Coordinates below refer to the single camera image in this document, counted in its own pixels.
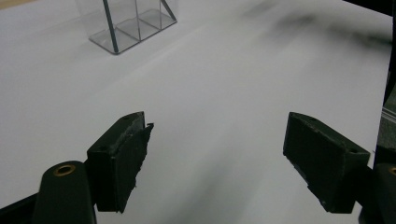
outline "transparent acrylic box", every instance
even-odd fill
[[[177,22],[178,0],[76,0],[89,39],[112,54]]]

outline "clear plastic container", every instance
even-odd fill
[[[89,39],[120,54],[177,22],[178,0],[76,0]]]

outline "white tabletop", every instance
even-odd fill
[[[120,56],[73,0],[0,10],[0,207],[119,117],[155,128],[125,213],[98,223],[358,223],[328,214],[282,155],[290,111],[375,149],[391,18],[341,0],[183,0]]]

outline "black plastic part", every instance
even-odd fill
[[[2,224],[28,224],[32,223],[37,194],[31,195],[0,210],[0,223]]]
[[[84,163],[66,161],[43,174],[32,223],[96,223]]]
[[[396,164],[396,148],[376,146],[374,167],[380,163]]]
[[[396,164],[381,163],[374,168],[375,196],[385,224],[396,223]]]
[[[319,120],[290,112],[283,154],[326,211],[352,212],[354,177],[365,169],[369,152]]]
[[[396,13],[396,4],[393,4],[393,15]],[[392,38],[395,40],[396,38],[396,18],[393,16],[392,18]],[[388,71],[388,82],[387,87],[385,88],[384,94],[384,102],[383,105],[387,102],[390,97],[394,87],[396,85],[396,41],[392,41],[392,52],[390,54],[390,62],[389,62],[389,71]]]
[[[85,164],[99,211],[124,211],[153,127],[145,127],[143,112],[125,116],[88,149]]]
[[[354,5],[392,16],[392,0],[344,0]]]

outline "screw hole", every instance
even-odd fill
[[[396,175],[396,167],[392,167],[389,169],[390,173]]]
[[[75,170],[76,170],[75,165],[63,165],[61,167],[56,168],[56,170],[53,172],[53,174],[56,176],[70,175]]]

